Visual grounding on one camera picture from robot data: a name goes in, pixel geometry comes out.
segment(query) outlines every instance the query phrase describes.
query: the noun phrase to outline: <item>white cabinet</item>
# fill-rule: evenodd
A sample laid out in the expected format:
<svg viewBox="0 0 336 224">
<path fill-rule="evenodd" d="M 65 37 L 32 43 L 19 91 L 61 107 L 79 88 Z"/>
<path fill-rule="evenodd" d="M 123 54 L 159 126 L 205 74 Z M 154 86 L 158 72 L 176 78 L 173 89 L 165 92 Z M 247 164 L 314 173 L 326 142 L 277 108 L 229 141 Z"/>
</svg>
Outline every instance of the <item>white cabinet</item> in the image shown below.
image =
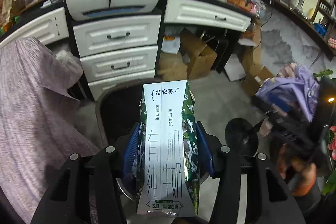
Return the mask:
<svg viewBox="0 0 336 224">
<path fill-rule="evenodd" d="M 22 37 L 35 37 L 45 45 L 69 37 L 64 7 L 41 15 L 23 25 L 2 40 L 0 48 Z"/>
<path fill-rule="evenodd" d="M 88 82 L 151 70 L 155 67 L 158 47 L 145 46 L 105 52 L 81 58 Z"/>
<path fill-rule="evenodd" d="M 202 1 L 168 0 L 164 22 L 206 25 L 245 32 L 251 18 Z"/>
<path fill-rule="evenodd" d="M 89 87 L 93 95 L 93 98 L 95 99 L 95 101 L 97 101 L 103 92 L 113 88 L 117 84 L 136 79 L 154 78 L 154 75 L 155 75 L 154 69 L 142 72 L 130 73 L 127 75 L 121 75 L 89 83 Z"/>
<path fill-rule="evenodd" d="M 161 15 L 99 20 L 73 28 L 80 57 L 122 48 L 156 45 Z"/>
</svg>

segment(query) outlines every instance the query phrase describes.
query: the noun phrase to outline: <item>purple cloth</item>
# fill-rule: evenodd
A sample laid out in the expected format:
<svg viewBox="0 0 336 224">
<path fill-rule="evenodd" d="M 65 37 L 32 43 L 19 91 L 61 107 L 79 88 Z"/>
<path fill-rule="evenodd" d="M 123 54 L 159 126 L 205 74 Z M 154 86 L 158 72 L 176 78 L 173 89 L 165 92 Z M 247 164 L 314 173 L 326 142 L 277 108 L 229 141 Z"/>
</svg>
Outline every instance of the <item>purple cloth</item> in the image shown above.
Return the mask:
<svg viewBox="0 0 336 224">
<path fill-rule="evenodd" d="M 256 96 L 272 105 L 268 96 L 273 94 L 289 104 L 298 104 L 307 121 L 311 122 L 317 105 L 319 84 L 306 66 L 294 68 L 295 77 L 267 79 Z"/>
<path fill-rule="evenodd" d="M 26 223 L 72 153 L 99 151 L 72 125 L 79 101 L 67 89 L 82 73 L 35 38 L 0 49 L 0 186 Z"/>
</svg>

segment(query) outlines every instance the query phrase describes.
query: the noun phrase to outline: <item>wooden shelf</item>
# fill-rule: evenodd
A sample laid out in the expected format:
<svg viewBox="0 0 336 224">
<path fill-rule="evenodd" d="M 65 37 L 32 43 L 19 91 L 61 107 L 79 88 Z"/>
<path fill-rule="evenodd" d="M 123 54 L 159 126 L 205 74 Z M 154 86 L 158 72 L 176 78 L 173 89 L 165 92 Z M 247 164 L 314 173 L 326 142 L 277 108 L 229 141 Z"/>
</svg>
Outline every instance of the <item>wooden shelf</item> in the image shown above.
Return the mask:
<svg viewBox="0 0 336 224">
<path fill-rule="evenodd" d="M 331 22 L 335 22 L 334 20 L 333 20 L 333 18 L 323 9 L 323 8 L 321 8 L 321 7 L 318 7 L 318 11 L 323 15 L 323 16 L 325 16 L 329 21 L 331 21 Z"/>
<path fill-rule="evenodd" d="M 44 1 L 46 1 L 46 0 L 38 0 L 38 1 L 34 2 L 34 3 L 31 3 L 31 4 L 27 5 L 24 9 L 20 10 L 18 13 L 13 14 L 13 16 L 19 16 L 20 14 L 22 14 L 23 12 L 25 12 L 25 11 L 28 10 L 29 8 L 35 6 L 36 4 L 39 4 L 39 3 L 41 3 L 41 2 L 44 2 Z"/>
<path fill-rule="evenodd" d="M 327 0 L 321 0 L 321 2 L 328 7 L 328 9 L 332 9 L 332 6 L 330 5 L 330 3 Z"/>
<path fill-rule="evenodd" d="M 273 0 L 274 8 L 289 17 L 297 26 L 304 30 L 308 36 L 320 47 L 326 57 L 331 61 L 336 56 L 336 50 L 328 46 L 327 41 L 314 29 L 314 27 L 300 15 L 290 10 L 281 0 Z"/>
</svg>

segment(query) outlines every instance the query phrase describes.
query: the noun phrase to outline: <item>dresser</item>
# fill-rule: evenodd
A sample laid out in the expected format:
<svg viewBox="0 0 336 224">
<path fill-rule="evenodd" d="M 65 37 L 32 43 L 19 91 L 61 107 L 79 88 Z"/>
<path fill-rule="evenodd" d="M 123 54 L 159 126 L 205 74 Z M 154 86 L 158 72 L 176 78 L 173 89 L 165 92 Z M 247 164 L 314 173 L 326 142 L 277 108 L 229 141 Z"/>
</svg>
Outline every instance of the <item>dresser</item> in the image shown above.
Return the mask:
<svg viewBox="0 0 336 224">
<path fill-rule="evenodd" d="M 2 37 L 0 48 L 23 37 L 35 37 L 44 45 L 69 37 L 64 7 L 46 12 L 22 26 L 17 24 L 14 27 L 17 27 L 17 29 Z"/>
<path fill-rule="evenodd" d="M 153 78 L 161 15 L 138 14 L 86 22 L 73 27 L 93 98 L 115 85 Z"/>
</svg>

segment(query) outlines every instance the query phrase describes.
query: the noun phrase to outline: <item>wall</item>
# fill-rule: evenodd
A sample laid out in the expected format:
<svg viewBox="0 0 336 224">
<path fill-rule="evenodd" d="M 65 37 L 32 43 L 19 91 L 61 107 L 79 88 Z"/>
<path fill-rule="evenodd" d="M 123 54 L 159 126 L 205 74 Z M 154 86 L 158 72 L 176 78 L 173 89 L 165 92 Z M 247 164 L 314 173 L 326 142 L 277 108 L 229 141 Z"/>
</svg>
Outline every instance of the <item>wall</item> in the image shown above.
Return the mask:
<svg viewBox="0 0 336 224">
<path fill-rule="evenodd" d="M 336 78 L 336 58 L 329 61 L 301 28 L 276 9 L 261 31 L 261 63 L 273 74 L 276 75 L 285 64 L 297 62 L 310 68 L 311 72 L 332 69 L 332 78 Z"/>
</svg>

